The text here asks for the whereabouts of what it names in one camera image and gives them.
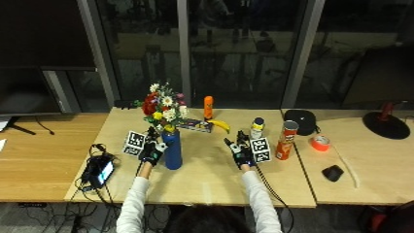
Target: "wooden table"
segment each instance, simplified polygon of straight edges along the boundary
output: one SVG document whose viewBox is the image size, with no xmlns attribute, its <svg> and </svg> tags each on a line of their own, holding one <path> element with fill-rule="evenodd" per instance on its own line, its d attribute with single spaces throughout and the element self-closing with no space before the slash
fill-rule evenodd
<svg viewBox="0 0 414 233">
<path fill-rule="evenodd" d="M 142 109 L 112 109 L 96 139 L 96 143 L 106 144 L 108 152 L 114 153 L 120 160 L 108 182 L 111 195 L 118 203 L 126 199 L 140 163 L 136 157 L 120 151 L 128 131 L 144 132 L 148 130 L 151 124 L 144 121 L 143 117 Z M 204 118 L 204 111 L 192 109 L 189 117 Z M 277 110 L 215 110 L 215 117 L 231 124 L 232 133 L 228 134 L 219 127 L 213 128 L 212 133 L 180 129 L 184 164 L 176 171 L 168 170 L 163 161 L 158 165 L 151 176 L 148 203 L 248 205 L 249 200 L 241 183 L 243 173 L 236 167 L 232 152 L 223 140 L 227 137 L 235 141 L 239 130 L 249 133 L 253 119 L 264 117 L 267 123 L 264 135 L 269 140 L 271 147 L 275 148 L 283 126 L 281 114 Z M 285 161 L 273 157 L 271 162 L 260 165 L 275 191 L 288 205 L 316 207 L 296 152 L 293 151 L 292 157 Z M 84 167 L 86 162 L 80 167 L 78 178 L 82 176 Z M 75 193 L 76 187 L 72 184 L 66 199 L 88 201 L 80 192 L 74 196 Z M 102 193 L 110 201 L 110 195 L 104 188 Z M 87 196 L 92 200 L 100 201 L 94 191 L 87 192 Z M 283 206 L 279 201 L 275 201 L 275 205 Z"/>
<path fill-rule="evenodd" d="M 7 144 L 0 151 L 0 202 L 64 202 L 74 177 L 108 114 L 39 116 L 55 131 L 50 134 L 34 116 L 0 132 Z"/>
<path fill-rule="evenodd" d="M 398 205 L 414 199 L 414 122 L 412 135 L 392 140 L 374 134 L 363 123 L 369 111 L 312 110 L 321 134 L 332 140 L 328 151 L 317 151 L 297 136 L 297 147 L 317 204 Z M 394 112 L 397 117 L 413 115 Z M 333 183 L 321 171 L 339 165 L 345 173 Z"/>
</svg>

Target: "blue vase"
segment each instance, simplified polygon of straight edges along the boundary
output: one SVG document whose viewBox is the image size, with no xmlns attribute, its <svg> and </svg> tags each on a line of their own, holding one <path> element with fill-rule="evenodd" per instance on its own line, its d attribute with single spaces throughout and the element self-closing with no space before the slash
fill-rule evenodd
<svg viewBox="0 0 414 233">
<path fill-rule="evenodd" d="M 165 167 L 177 170 L 183 165 L 180 131 L 177 129 L 173 132 L 163 131 L 162 138 L 165 143 L 173 142 L 164 152 Z"/>
</svg>

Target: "small bottle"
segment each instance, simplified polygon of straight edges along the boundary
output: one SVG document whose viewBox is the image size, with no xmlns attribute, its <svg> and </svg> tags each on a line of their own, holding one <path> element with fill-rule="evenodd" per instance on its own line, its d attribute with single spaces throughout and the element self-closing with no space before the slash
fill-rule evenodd
<svg viewBox="0 0 414 233">
<path fill-rule="evenodd" d="M 212 96 L 207 96 L 205 97 L 205 121 L 212 119 L 212 104 L 213 104 Z"/>
<path fill-rule="evenodd" d="M 263 136 L 263 129 L 264 129 L 264 119 L 257 117 L 252 124 L 251 136 L 252 139 L 260 139 Z"/>
</svg>

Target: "dark floor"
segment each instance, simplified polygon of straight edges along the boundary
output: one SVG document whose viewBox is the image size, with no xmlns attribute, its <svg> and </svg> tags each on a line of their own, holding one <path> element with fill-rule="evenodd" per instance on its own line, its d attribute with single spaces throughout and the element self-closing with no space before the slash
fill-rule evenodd
<svg viewBox="0 0 414 233">
<path fill-rule="evenodd" d="M 71 204 L 67 211 L 67 204 L 51 204 L 44 209 L 20 208 L 16 203 L 0 203 L 0 232 L 2 233 L 35 233 L 35 232 L 71 232 L 74 223 L 74 214 L 88 215 L 95 206 L 99 209 L 92 216 L 82 220 L 83 229 L 78 232 L 100 232 L 98 228 L 106 218 L 107 209 L 103 204 L 91 204 L 84 213 L 87 204 Z M 293 209 L 295 228 L 292 233 L 363 233 L 359 219 L 361 218 L 361 206 L 320 205 L 316 209 Z M 292 217 L 287 210 L 281 212 L 281 219 L 285 232 L 288 232 L 292 223 Z M 245 208 L 247 222 L 253 230 L 252 209 Z M 150 233 L 162 232 L 168 222 L 168 206 L 147 206 L 147 228 Z M 115 217 L 110 217 L 111 227 L 107 232 L 115 232 Z"/>
</svg>

